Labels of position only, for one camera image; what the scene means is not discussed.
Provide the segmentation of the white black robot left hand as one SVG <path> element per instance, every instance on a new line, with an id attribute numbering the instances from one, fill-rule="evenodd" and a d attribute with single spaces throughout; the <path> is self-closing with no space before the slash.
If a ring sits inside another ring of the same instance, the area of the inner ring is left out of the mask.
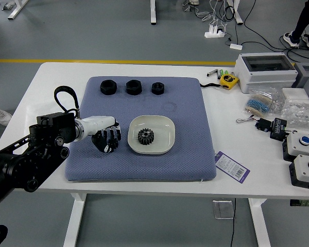
<path id="1" fill-rule="evenodd" d="M 91 136 L 92 143 L 103 153 L 111 153 L 121 140 L 121 128 L 112 116 L 91 116 L 75 119 L 76 139 L 80 141 Z"/>

